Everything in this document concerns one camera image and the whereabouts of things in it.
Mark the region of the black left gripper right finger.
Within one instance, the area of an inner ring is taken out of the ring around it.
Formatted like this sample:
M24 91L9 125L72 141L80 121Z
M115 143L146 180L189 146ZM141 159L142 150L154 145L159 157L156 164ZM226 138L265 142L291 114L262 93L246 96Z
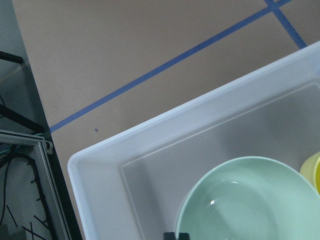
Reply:
M178 234L178 240L190 240L190 235L185 232L180 232Z

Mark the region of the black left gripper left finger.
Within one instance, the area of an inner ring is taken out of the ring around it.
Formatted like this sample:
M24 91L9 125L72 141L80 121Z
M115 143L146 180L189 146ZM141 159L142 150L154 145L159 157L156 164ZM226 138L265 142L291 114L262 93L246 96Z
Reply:
M175 233L174 232L165 232L163 234L163 240L175 240Z

